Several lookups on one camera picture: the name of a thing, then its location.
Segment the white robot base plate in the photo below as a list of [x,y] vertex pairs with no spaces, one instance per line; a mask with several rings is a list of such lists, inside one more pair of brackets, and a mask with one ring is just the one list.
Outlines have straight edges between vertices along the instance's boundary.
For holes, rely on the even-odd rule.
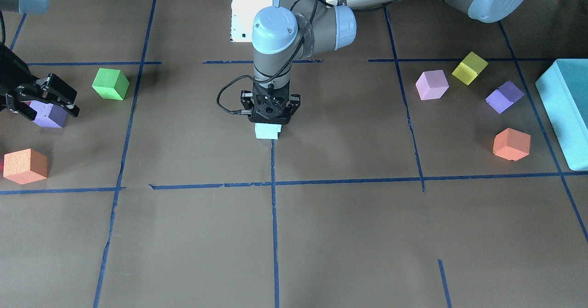
[[257,13],[273,5],[273,0],[232,0],[230,41],[251,42],[253,21]]

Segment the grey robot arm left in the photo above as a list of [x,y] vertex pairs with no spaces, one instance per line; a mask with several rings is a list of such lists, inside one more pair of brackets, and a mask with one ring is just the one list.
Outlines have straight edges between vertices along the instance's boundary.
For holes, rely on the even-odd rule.
[[[242,109],[253,123],[286,125],[300,107],[290,94],[294,60],[349,46],[356,38],[355,13],[384,9],[401,0],[272,0],[252,22],[252,90],[242,90]],[[523,0],[440,0],[480,22],[492,23],[512,13]]]

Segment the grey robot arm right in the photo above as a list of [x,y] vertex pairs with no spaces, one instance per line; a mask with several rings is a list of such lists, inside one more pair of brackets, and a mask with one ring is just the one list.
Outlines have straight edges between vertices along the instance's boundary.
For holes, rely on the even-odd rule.
[[[21,14],[43,14],[50,0],[1,0],[2,11]],[[44,78],[34,76],[28,65],[4,42],[0,46],[1,109],[22,115],[34,121],[37,111],[27,105],[39,101],[62,108],[72,117],[78,117],[80,108],[75,105],[77,92],[54,73]]]

